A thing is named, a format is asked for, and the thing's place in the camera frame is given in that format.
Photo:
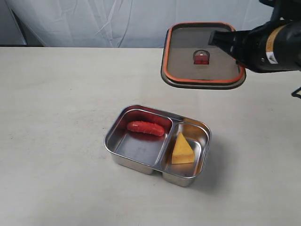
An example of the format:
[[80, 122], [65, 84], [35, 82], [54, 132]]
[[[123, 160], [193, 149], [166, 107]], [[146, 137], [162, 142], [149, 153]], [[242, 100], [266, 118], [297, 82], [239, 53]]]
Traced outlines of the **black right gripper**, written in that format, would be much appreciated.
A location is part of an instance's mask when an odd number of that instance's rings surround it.
[[299, 21], [269, 21], [245, 31], [213, 31], [208, 44], [220, 48], [240, 65], [256, 73], [301, 69]]

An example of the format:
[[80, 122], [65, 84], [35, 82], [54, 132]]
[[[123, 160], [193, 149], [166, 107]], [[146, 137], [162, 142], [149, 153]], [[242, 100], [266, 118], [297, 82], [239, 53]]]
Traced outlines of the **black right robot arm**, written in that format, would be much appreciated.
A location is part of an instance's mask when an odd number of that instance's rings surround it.
[[208, 44], [233, 57], [256, 73], [301, 69], [301, 2], [262, 0], [273, 8], [268, 22], [252, 30], [213, 31]]

